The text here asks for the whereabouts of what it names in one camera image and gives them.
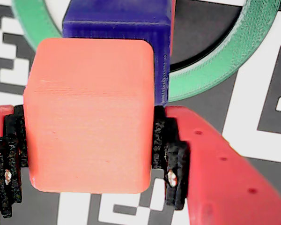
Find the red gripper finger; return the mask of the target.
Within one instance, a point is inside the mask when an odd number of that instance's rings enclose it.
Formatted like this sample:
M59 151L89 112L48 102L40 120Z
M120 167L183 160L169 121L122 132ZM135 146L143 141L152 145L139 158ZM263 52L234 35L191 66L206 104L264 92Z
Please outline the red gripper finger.
M165 203L192 225L281 225L281 195L206 120L182 106L154 108L152 167Z
M22 202L23 167L28 167L23 106L1 105L0 217L12 217L12 205Z

